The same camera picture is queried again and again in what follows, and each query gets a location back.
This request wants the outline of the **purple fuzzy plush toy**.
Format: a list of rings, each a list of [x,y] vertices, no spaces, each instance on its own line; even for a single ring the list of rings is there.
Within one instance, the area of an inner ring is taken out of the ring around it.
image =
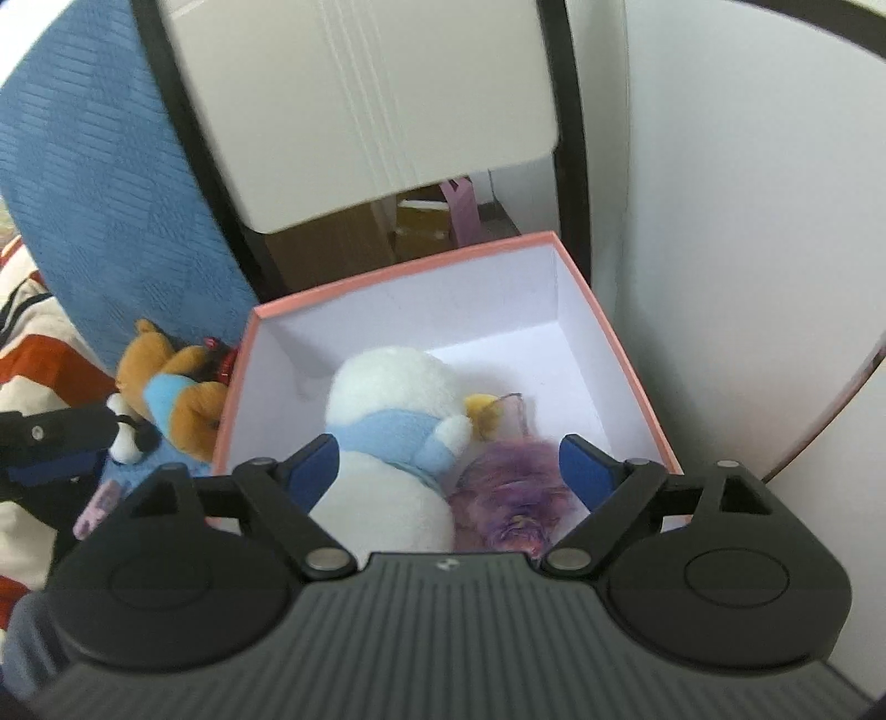
[[[559,470],[559,445],[530,430],[519,393],[464,400],[473,440],[447,498],[458,552],[515,552],[538,559],[576,518],[580,501]]]

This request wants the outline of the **black white panda plush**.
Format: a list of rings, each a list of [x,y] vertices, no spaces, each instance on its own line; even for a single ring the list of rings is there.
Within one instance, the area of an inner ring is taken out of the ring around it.
[[[108,453],[116,464],[139,464],[161,444],[162,436],[150,421],[123,399],[122,394],[114,393],[107,399],[107,408],[117,420],[116,440],[112,441]]]

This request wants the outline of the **white plush blue scarf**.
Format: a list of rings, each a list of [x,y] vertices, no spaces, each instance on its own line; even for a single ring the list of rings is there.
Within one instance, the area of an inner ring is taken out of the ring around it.
[[[473,424],[449,364],[409,347],[349,358],[333,377],[326,432],[338,444],[338,477],[310,516],[357,563],[454,550],[445,484]]]

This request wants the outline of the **pink cardboard box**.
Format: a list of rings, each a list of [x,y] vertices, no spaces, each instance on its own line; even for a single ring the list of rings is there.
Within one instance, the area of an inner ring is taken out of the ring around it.
[[[553,233],[394,265],[256,307],[240,345],[213,470],[282,460],[326,426],[342,363],[410,347],[464,394],[523,396],[536,434],[577,434],[618,460],[679,460],[597,298]]]

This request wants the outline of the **blue textured pillow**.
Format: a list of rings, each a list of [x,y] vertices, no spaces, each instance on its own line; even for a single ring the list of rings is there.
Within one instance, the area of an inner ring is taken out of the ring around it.
[[[2,87],[2,195],[105,366],[140,320],[234,345],[257,297],[190,171],[125,2],[73,2]]]

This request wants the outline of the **brown dog plush toy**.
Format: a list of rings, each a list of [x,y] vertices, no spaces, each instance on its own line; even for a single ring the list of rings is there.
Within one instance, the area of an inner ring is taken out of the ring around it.
[[[213,459],[228,385],[218,379],[212,348],[177,345],[152,321],[138,320],[117,365],[116,390],[177,451],[205,464]]]

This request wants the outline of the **small lilac plush toy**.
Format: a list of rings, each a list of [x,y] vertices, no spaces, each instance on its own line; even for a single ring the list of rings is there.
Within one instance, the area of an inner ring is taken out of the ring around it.
[[[72,534],[76,540],[86,540],[108,516],[111,515],[122,501],[123,487],[116,480],[108,480],[102,483],[91,495],[87,506],[78,516],[72,528]]]

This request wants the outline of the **black red figurine toy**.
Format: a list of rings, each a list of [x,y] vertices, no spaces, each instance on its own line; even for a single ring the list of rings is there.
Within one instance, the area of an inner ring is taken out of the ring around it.
[[[207,336],[203,341],[206,348],[206,363],[198,373],[201,381],[216,381],[224,385],[231,383],[234,368],[236,368],[239,348],[232,347],[222,342],[217,337]]]

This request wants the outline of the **red white striped bedding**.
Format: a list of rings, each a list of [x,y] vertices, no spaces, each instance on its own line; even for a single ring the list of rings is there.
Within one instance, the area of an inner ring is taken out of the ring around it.
[[[48,292],[9,213],[2,214],[2,409],[24,415],[107,399],[111,378]],[[41,589],[74,544],[72,525],[95,492],[82,476],[2,487],[2,623]]]

